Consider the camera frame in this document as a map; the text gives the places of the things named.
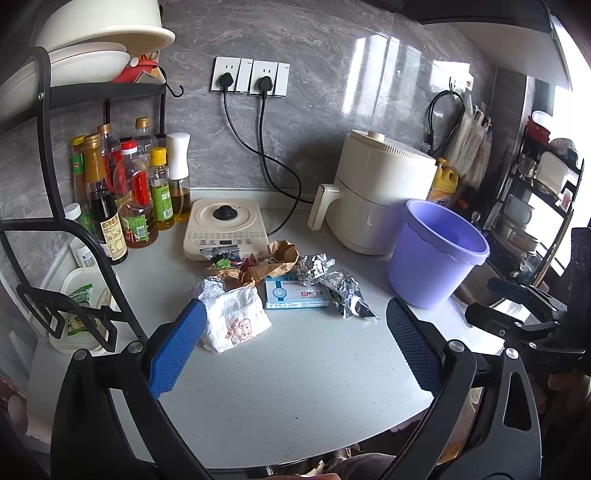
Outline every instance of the person's leg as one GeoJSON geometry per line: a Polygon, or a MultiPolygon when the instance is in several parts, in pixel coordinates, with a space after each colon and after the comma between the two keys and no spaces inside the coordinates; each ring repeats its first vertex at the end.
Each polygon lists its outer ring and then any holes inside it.
{"type": "Polygon", "coordinates": [[[375,480],[394,461],[393,455],[363,453],[351,458],[331,460],[324,473],[336,473],[341,480],[375,480]]]}

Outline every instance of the air fryer handle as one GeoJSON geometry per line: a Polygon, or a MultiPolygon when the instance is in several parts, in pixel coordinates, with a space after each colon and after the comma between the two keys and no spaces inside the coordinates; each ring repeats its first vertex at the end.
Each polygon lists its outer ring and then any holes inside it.
{"type": "Polygon", "coordinates": [[[339,187],[330,183],[321,183],[316,191],[312,211],[308,217],[308,227],[311,230],[318,230],[324,222],[326,210],[329,205],[341,197],[342,192],[339,187]]]}

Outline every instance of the crumpled brown paper bag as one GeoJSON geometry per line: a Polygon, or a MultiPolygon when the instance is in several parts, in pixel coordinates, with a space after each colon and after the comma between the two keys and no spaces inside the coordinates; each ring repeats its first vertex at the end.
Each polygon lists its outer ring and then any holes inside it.
{"type": "Polygon", "coordinates": [[[221,278],[226,291],[246,285],[256,285],[265,277],[280,277],[289,273],[300,260],[300,254],[294,244],[287,240],[276,240],[267,245],[267,259],[255,267],[250,267],[248,272],[238,268],[227,268],[211,272],[212,275],[221,278]]]}

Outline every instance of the blue gripper pad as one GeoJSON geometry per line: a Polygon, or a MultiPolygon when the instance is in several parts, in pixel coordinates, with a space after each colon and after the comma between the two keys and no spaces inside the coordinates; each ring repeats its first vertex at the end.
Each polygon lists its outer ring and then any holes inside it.
{"type": "Polygon", "coordinates": [[[441,360],[409,318],[411,315],[414,322],[419,321],[410,309],[403,309],[396,299],[388,302],[386,321],[394,340],[417,379],[418,386],[437,397],[442,387],[441,360]]]}
{"type": "Polygon", "coordinates": [[[197,299],[191,300],[174,322],[172,331],[162,346],[152,357],[148,388],[156,400],[161,393],[173,389],[206,324],[205,305],[197,299]]]}

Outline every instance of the metal screw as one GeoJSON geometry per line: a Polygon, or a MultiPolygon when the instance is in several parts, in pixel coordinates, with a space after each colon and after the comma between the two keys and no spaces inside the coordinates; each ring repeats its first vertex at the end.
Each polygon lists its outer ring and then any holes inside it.
{"type": "Polygon", "coordinates": [[[144,349],[144,344],[142,342],[137,341],[137,340],[135,342],[131,342],[127,346],[127,351],[129,353],[140,353],[143,349],[144,349]]]}
{"type": "Polygon", "coordinates": [[[515,350],[514,348],[508,348],[507,350],[505,350],[505,354],[513,360],[517,360],[519,358],[519,354],[517,353],[517,350],[515,350]]]}
{"type": "Polygon", "coordinates": [[[74,360],[84,360],[86,358],[86,350],[81,348],[74,352],[74,360]]]}
{"type": "Polygon", "coordinates": [[[460,340],[452,340],[448,343],[449,348],[451,348],[454,352],[463,352],[464,351],[464,344],[461,343],[460,340]]]}

